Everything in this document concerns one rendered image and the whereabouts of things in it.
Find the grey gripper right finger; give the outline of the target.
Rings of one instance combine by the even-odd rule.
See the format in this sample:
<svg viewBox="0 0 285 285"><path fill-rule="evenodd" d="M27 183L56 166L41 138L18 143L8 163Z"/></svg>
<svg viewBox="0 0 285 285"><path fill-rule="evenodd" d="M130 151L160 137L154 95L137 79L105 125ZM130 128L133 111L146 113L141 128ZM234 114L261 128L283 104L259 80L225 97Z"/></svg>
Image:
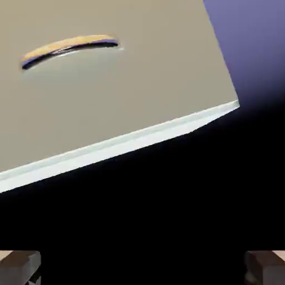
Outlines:
<svg viewBox="0 0 285 285"><path fill-rule="evenodd" d="M285 285L285 250L245 253L245 285Z"/></svg>

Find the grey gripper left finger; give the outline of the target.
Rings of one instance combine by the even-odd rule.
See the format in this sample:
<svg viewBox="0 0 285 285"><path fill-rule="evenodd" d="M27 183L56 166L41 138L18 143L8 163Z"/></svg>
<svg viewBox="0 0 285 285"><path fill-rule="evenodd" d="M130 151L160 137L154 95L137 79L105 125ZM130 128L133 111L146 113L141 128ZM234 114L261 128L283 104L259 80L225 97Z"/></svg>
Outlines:
<svg viewBox="0 0 285 285"><path fill-rule="evenodd" d="M40 252L0 250L0 285L41 285Z"/></svg>

